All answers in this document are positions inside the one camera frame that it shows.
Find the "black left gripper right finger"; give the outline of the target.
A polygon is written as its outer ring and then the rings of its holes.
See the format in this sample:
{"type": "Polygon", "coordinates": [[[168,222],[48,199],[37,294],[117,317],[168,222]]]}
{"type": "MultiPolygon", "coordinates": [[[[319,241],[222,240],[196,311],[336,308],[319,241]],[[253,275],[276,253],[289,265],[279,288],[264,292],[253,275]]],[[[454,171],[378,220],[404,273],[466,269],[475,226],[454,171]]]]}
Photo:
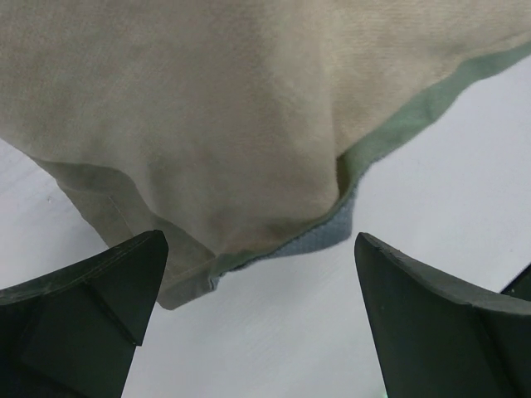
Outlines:
{"type": "Polygon", "coordinates": [[[530,270],[496,293],[368,233],[355,262],[389,397],[528,397],[530,270]]]}

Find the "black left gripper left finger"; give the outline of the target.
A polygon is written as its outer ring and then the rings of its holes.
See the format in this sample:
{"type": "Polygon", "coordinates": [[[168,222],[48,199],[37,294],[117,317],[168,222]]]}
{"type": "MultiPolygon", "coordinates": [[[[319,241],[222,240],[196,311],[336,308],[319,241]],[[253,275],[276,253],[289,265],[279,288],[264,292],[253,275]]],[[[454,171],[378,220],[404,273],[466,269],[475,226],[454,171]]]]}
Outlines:
{"type": "Polygon", "coordinates": [[[162,231],[1,291],[3,397],[120,397],[168,257],[162,231]]]}

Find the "blue-grey pillowcase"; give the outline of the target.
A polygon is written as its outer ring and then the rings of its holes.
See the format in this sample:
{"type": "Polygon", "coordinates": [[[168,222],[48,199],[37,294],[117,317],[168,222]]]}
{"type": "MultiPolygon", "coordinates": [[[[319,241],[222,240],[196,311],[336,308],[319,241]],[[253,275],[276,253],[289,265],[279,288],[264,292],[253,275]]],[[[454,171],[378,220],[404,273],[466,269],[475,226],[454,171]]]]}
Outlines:
{"type": "Polygon", "coordinates": [[[348,239],[369,167],[529,52],[527,1],[4,1],[1,137],[107,245],[163,231],[175,309],[348,239]]]}

